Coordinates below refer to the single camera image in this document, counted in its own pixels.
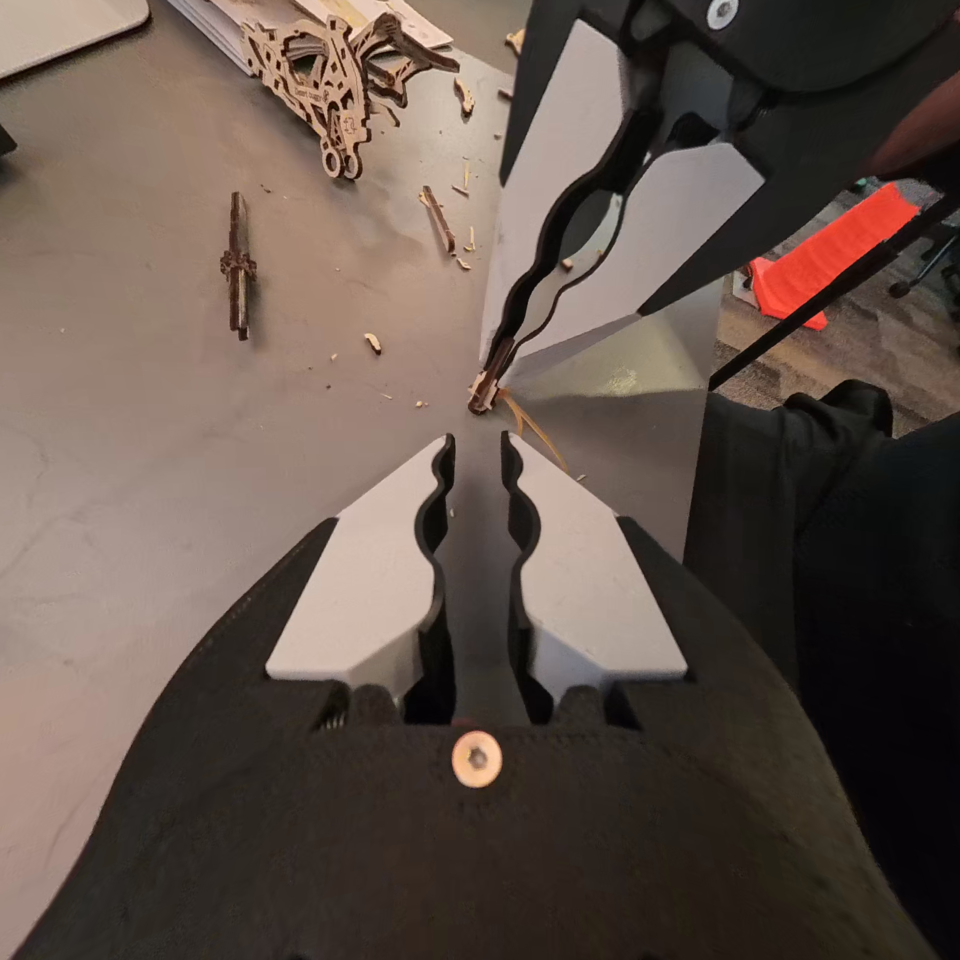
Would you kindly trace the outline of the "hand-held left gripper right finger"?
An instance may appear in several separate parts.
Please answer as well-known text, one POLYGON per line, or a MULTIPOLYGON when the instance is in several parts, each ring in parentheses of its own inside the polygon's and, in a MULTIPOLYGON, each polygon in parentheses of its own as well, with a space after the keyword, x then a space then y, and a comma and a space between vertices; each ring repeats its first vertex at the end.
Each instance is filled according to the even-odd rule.
POLYGON ((602 698, 622 682, 670 683, 689 665, 626 534, 629 517, 518 434, 500 436, 510 571, 508 652, 527 710, 574 688, 602 698))

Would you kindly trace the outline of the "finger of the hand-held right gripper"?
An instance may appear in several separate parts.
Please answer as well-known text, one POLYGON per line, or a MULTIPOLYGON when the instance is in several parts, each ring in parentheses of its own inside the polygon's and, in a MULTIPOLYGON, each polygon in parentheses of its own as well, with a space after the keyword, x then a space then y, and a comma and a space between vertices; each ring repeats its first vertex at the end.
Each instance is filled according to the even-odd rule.
POLYGON ((620 330, 655 293, 655 47, 583 18, 529 20, 504 140, 481 376, 537 376, 620 330), (584 273, 555 267, 589 202, 619 197, 584 273))
POLYGON ((652 161, 623 201, 603 258, 558 295, 544 330, 518 348, 509 377, 537 377, 629 326, 764 183, 726 142, 652 161))

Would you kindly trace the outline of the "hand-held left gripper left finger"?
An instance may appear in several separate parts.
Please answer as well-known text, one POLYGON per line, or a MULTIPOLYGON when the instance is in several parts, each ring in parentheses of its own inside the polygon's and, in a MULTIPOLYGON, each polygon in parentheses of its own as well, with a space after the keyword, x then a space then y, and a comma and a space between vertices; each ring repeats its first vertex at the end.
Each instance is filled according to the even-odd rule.
POLYGON ((333 517, 266 660, 276 681, 378 686, 406 698, 450 651, 437 550, 449 531, 452 434, 434 439, 333 517))

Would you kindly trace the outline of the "tan rubber band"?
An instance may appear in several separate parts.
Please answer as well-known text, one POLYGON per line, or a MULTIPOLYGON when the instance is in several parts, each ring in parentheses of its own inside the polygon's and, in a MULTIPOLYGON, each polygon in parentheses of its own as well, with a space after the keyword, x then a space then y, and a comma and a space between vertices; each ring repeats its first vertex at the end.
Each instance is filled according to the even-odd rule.
POLYGON ((503 402, 506 404, 507 408, 510 410, 510 413, 513 415, 515 420, 515 433, 518 437, 522 437, 524 428, 528 428, 536 438, 538 438, 542 444, 546 447, 549 453, 557 462, 558 466, 567 474, 570 475, 569 465, 562 455, 561 451, 558 450, 558 447, 554 444, 551 438, 548 437, 546 432, 542 429, 541 426, 528 414, 517 402, 516 398, 513 396, 512 392, 507 388, 500 388, 497 393, 497 401, 503 402))

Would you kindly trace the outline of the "wooden cross-shaped part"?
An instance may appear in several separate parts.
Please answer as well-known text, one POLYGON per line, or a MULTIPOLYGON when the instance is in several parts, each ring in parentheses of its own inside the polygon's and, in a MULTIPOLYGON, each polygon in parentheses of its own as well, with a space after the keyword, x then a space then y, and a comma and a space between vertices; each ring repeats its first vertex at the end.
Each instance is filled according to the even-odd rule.
POLYGON ((509 337, 499 339, 470 388, 467 402, 467 410, 470 414, 480 417, 493 409, 499 390, 499 380, 508 369, 515 350, 514 339, 509 337))

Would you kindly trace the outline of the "person's right forearm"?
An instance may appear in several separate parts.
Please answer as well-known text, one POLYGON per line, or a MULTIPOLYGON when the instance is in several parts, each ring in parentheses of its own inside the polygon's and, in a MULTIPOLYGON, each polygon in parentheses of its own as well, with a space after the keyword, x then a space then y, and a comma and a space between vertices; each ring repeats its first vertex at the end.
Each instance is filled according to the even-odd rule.
POLYGON ((958 139, 959 74, 954 74, 897 124, 859 176, 892 180, 953 147, 958 139))

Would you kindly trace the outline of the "wooden buggy model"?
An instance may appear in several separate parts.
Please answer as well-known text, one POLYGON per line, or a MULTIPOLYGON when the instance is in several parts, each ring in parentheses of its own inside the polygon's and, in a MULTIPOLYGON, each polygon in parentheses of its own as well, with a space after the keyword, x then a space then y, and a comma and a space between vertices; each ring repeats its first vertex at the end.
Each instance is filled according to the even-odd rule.
POLYGON ((249 75, 317 135, 325 173, 349 182, 362 175, 360 148, 371 141, 372 115, 386 113, 398 125, 392 106, 407 107, 410 79, 460 71, 455 58, 409 36, 390 10, 359 31, 336 15, 274 27, 246 22, 242 50, 249 75))

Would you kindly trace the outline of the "orange cone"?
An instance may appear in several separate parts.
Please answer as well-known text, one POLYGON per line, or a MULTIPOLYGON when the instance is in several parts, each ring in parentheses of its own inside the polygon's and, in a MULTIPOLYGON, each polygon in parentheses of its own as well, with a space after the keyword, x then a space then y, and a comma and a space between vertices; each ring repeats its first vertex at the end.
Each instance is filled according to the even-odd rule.
POLYGON ((765 317, 786 319, 920 210, 888 183, 779 258, 751 260, 734 294, 765 317))

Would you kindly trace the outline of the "dark wooden shaft strip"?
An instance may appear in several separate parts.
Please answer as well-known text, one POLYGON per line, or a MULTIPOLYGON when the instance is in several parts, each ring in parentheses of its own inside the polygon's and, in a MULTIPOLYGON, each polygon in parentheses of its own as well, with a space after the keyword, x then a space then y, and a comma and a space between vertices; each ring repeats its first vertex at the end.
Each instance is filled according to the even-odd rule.
POLYGON ((428 184, 422 186, 418 198, 429 213, 444 252, 454 258, 457 254, 456 237, 432 188, 428 184))

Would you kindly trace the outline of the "black metal pole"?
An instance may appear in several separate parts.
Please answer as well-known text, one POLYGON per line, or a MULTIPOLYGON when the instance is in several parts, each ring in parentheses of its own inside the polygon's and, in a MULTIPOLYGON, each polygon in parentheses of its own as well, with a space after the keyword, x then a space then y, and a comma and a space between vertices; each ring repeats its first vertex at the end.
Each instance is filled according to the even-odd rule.
POLYGON ((785 341, 788 336, 799 330, 815 314, 823 311, 888 267, 907 247, 919 240, 924 232, 946 220, 958 208, 959 192, 954 190, 943 194, 930 207, 920 210, 891 238, 881 241, 867 251, 832 282, 828 283, 822 291, 811 296, 790 315, 779 320, 774 327, 763 333, 727 361, 724 366, 716 370, 707 382, 707 390, 710 392, 717 390, 775 346, 785 341))

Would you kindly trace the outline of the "open instruction booklet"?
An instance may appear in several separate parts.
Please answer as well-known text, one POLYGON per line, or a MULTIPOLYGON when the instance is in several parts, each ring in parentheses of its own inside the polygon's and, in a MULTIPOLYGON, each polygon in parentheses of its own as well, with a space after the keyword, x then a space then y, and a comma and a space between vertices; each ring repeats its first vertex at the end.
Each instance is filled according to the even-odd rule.
POLYGON ((385 13, 397 15, 403 33, 429 49, 452 48, 450 34, 438 28, 413 6, 403 1, 171 1, 222 53, 241 70, 249 72, 243 53, 244 24, 260 22, 267 27, 308 18, 325 21, 342 18, 354 32, 385 13))

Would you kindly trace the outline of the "dark wooden gear axle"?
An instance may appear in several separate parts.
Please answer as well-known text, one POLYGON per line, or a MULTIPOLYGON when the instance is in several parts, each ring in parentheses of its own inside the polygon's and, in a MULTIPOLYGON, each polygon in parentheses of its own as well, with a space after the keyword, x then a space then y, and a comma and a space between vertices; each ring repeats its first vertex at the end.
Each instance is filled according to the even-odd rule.
POLYGON ((252 258, 249 210, 239 191, 230 195, 226 249, 220 258, 220 270, 226 283, 229 330, 239 342, 250 336, 251 285, 258 276, 258 264, 252 258))

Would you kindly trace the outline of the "white mat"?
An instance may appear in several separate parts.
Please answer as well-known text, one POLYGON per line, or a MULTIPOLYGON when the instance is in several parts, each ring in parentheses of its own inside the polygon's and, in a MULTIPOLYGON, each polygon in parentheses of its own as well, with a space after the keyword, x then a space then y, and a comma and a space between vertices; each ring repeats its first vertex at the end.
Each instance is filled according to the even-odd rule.
POLYGON ((1 79, 142 27, 147 1, 1 1, 1 79))

